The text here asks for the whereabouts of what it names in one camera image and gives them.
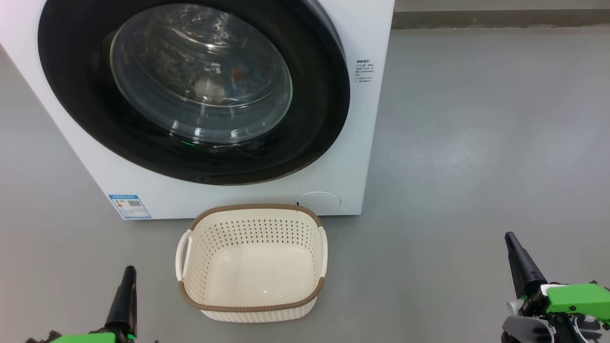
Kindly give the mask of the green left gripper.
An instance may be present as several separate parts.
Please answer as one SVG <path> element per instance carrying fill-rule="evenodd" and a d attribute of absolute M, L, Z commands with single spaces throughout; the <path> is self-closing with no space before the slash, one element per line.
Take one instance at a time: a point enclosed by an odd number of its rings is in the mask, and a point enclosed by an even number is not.
<path fill-rule="evenodd" d="M 137 339 L 137 272 L 135 267 L 126 267 L 116 290 L 105 329 L 85 334 L 63 335 L 50 330 L 46 339 L 30 337 L 26 343 L 135 343 Z"/>

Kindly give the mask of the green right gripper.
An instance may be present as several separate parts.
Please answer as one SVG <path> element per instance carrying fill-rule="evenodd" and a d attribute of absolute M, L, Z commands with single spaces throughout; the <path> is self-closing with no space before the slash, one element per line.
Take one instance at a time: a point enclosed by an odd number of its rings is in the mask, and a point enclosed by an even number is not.
<path fill-rule="evenodd" d="M 548 284 L 513 232 L 505 233 L 517 300 L 501 343 L 610 343 L 610 289 L 595 282 Z"/>

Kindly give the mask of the black round glass washer door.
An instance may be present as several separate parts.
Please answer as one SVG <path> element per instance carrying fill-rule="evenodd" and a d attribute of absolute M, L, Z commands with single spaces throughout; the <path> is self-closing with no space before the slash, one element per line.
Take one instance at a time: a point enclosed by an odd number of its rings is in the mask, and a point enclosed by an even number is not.
<path fill-rule="evenodd" d="M 185 182 L 245 185 L 311 165 L 349 109 L 344 47 L 320 0 L 46 0 L 44 76 L 114 154 Z M 266 83 L 234 91 L 230 69 Z M 197 102 L 208 77 L 222 104 Z"/>

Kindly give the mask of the cream perforated laundry basket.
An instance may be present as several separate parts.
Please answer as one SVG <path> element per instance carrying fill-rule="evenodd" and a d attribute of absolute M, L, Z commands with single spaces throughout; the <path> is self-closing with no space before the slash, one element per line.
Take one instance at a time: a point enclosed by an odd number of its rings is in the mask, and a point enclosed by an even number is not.
<path fill-rule="evenodd" d="M 186 303 L 215 321 L 291 321 L 313 309 L 328 257 L 322 221 L 307 208 L 222 206 L 181 236 L 175 275 Z"/>

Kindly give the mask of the white front-load washing machine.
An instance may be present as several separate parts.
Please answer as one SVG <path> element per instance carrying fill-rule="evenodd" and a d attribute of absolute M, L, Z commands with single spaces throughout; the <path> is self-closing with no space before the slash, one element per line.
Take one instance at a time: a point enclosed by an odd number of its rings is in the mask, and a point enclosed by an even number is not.
<path fill-rule="evenodd" d="M 224 205 L 301 205 L 318 215 L 359 215 L 386 61 L 394 0 L 320 0 L 344 48 L 349 109 L 333 145 L 311 165 L 279 179 L 208 185 L 170 178 L 114 154 L 88 135 L 55 97 L 40 62 L 46 0 L 0 0 L 0 45 L 108 198 L 137 195 L 151 220 L 187 219 Z"/>

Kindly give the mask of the blue energy label sticker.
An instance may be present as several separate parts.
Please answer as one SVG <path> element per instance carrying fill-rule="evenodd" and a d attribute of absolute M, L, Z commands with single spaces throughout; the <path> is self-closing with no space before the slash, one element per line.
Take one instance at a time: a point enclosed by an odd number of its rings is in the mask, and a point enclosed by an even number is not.
<path fill-rule="evenodd" d="M 124 220 L 152 219 L 150 213 L 137 195 L 109 194 L 108 198 Z"/>

